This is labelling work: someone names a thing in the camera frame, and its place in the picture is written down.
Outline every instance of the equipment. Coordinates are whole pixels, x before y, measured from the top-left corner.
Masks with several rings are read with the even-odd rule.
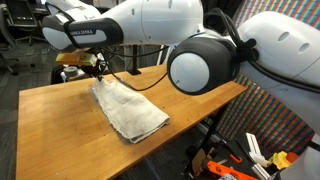
[[[228,168],[226,166],[223,166],[219,163],[210,161],[208,159],[204,159],[202,162],[202,168],[205,170],[209,170],[210,172],[214,174],[218,174],[220,176],[223,176],[225,174],[230,174],[237,180],[257,180],[254,177],[248,176],[246,174],[243,174],[241,172],[238,172],[234,169]]]
[[[44,18],[43,34],[59,50],[119,44],[171,46],[169,79],[187,94],[206,93],[231,80],[242,62],[241,73],[316,132],[312,147],[279,176],[320,179],[320,33],[316,29],[285,15],[263,12],[237,30],[229,17],[215,9],[209,15],[221,16],[230,34],[224,37],[203,27],[199,0],[127,0],[104,14],[77,0],[48,0],[46,5],[53,15]]]
[[[268,179],[270,177],[270,175],[267,173],[267,171],[265,169],[263,169],[263,167],[260,164],[256,163],[253,160],[253,158],[249,155],[249,153],[245,150],[245,148],[239,143],[238,139],[236,139],[236,143],[239,146],[239,148],[241,149],[241,151],[243,152],[243,154],[247,157],[249,162],[251,162],[253,164],[251,169],[259,177],[259,179],[260,180]]]

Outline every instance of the orange handle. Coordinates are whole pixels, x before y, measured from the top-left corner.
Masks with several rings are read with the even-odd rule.
[[[233,154],[230,154],[230,158],[237,164],[240,164],[242,162],[242,159],[236,158]]]
[[[211,172],[218,174],[220,176],[223,176],[224,174],[231,174],[237,180],[258,180],[254,177],[248,176],[248,175],[243,174],[243,173],[236,171],[234,169],[230,169],[226,166],[215,163],[213,161],[208,162],[208,168]]]

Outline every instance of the cloth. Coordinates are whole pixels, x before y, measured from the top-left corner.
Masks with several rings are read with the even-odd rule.
[[[218,180],[237,180],[237,179],[230,174],[224,174]]]
[[[114,129],[132,143],[143,140],[169,123],[166,113],[142,94],[117,81],[96,80],[93,93]]]

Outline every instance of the label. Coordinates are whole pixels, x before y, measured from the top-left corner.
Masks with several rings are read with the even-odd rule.
[[[71,31],[70,34],[71,36],[92,35],[92,34],[96,34],[96,30],[84,29],[84,30],[78,30],[78,31]]]

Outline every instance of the orange tool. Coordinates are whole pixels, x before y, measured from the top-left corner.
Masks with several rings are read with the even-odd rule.
[[[239,171],[228,168],[226,166],[223,166],[223,165],[218,164],[216,162],[210,161],[208,159],[204,159],[203,161],[207,161],[207,162],[203,162],[203,163],[206,163],[207,168],[210,172],[217,174],[219,176],[223,176],[224,174],[230,174],[233,177],[235,177],[237,180],[258,180],[257,178],[248,176],[248,175],[243,174]]]
[[[222,145],[222,147],[224,147],[226,150],[229,151],[229,157],[235,162],[235,163],[238,163],[240,164],[242,162],[242,159],[241,157],[235,153],[231,148],[230,146],[227,144],[227,142],[225,140],[221,140],[220,141],[220,144]]]

